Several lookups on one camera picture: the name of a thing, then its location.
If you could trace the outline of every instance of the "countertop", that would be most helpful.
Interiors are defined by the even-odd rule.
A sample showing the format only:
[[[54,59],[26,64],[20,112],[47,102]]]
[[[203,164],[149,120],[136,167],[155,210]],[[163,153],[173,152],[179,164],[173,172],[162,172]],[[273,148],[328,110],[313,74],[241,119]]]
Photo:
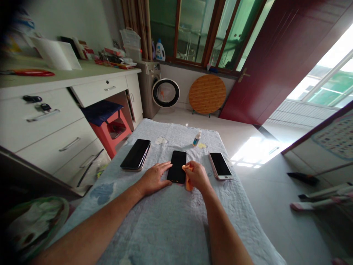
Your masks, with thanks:
[[[41,58],[16,56],[5,59],[5,63],[1,65],[1,70],[44,69],[55,73],[55,76],[2,75],[0,76],[0,99],[21,96],[23,95],[23,89],[26,89],[26,94],[39,93],[141,72],[139,68],[124,70],[99,65],[94,61],[79,60],[79,62],[82,70],[63,71],[48,68]]]

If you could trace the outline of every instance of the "orange cloth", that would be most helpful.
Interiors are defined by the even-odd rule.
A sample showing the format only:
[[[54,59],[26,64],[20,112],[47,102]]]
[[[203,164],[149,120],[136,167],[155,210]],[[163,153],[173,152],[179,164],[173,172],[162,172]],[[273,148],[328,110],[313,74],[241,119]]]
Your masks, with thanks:
[[[190,166],[190,165],[187,165],[187,166],[183,165],[181,168],[182,168],[185,172],[186,172],[186,169],[190,169],[191,172],[194,171],[194,167],[193,167],[193,166]],[[187,190],[187,191],[192,191],[192,190],[194,189],[194,185],[192,185],[191,180],[190,180],[188,174],[186,174],[186,185],[185,185],[185,187],[186,187],[186,190]]]

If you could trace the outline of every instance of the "black smartphone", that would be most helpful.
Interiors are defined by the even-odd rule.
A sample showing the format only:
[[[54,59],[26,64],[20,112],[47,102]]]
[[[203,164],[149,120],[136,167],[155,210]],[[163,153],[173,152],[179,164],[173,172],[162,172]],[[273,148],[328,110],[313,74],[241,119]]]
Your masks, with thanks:
[[[182,169],[182,166],[186,163],[186,153],[174,151],[171,163],[173,164],[173,166],[169,169],[167,179],[171,182],[184,184],[186,174],[185,171]]]
[[[150,140],[137,139],[120,167],[124,170],[141,170],[145,163],[150,145]]]

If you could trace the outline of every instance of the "washing machine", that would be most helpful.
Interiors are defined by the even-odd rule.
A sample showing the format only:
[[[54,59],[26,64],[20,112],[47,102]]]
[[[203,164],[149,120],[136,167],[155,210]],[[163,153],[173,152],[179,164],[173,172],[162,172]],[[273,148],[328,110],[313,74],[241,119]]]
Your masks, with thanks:
[[[137,67],[143,117],[153,118],[161,107],[171,107],[177,103],[180,89],[176,82],[162,78],[159,62],[138,61]]]

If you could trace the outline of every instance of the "person's left hand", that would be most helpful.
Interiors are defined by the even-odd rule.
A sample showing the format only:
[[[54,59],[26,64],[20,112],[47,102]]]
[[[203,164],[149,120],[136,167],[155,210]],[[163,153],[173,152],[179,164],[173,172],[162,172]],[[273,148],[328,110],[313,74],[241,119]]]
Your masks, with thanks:
[[[168,161],[161,164],[157,163],[148,169],[140,180],[135,183],[135,186],[141,195],[150,195],[164,187],[170,186],[172,182],[170,180],[161,181],[161,177],[167,169],[172,167],[172,165],[173,164]]]

